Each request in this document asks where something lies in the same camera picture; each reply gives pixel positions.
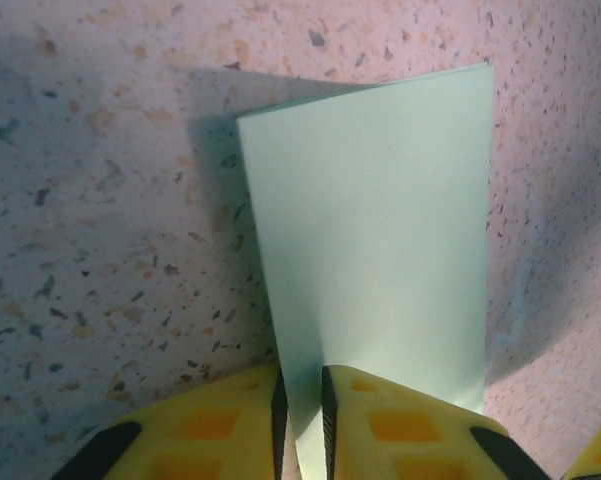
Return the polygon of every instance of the black rubber pad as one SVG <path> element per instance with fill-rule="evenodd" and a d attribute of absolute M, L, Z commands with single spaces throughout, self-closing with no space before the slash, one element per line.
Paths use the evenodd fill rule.
<path fill-rule="evenodd" d="M 139 423 L 125 422 L 97 433 L 52 480 L 103 480 L 141 431 Z"/>
<path fill-rule="evenodd" d="M 327 480 L 334 480 L 338 399 L 333 388 L 329 367 L 322 367 L 322 423 L 324 428 L 324 450 L 327 457 Z"/>
<path fill-rule="evenodd" d="M 508 480 L 551 480 L 513 439 L 483 427 L 471 434 Z"/>
<path fill-rule="evenodd" d="M 284 391 L 282 373 L 278 374 L 276 388 L 271 399 L 271 435 L 273 440 L 273 473 L 275 480 L 282 480 L 284 437 L 287 430 L 287 394 Z"/>

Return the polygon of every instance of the granite-pattern surface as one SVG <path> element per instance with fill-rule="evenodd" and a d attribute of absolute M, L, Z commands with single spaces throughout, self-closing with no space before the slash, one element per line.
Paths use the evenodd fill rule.
<path fill-rule="evenodd" d="M 236 113 L 489 58 L 487 412 L 601 424 L 601 1 L 0 0 L 0 478 L 275 358 Z"/>

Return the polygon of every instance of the speckled countertop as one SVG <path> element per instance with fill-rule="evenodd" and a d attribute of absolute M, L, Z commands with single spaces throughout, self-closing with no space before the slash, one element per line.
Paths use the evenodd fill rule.
<path fill-rule="evenodd" d="M 0 478 L 275 358 L 232 117 L 489 58 L 487 412 L 601 424 L 601 1 L 0 0 Z"/>

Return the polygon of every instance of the terrazzo surface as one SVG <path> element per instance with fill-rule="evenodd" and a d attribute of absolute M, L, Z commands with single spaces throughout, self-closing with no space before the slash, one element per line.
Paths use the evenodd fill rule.
<path fill-rule="evenodd" d="M 559 477 L 601 425 L 601 1 L 0 0 L 0 478 L 275 359 L 237 113 L 484 59 L 486 410 Z"/>

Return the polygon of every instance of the pale green paper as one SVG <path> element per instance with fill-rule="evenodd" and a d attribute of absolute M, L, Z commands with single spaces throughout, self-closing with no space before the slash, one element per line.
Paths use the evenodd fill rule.
<path fill-rule="evenodd" d="M 481 411 L 493 68 L 238 120 L 301 471 L 322 365 Z"/>

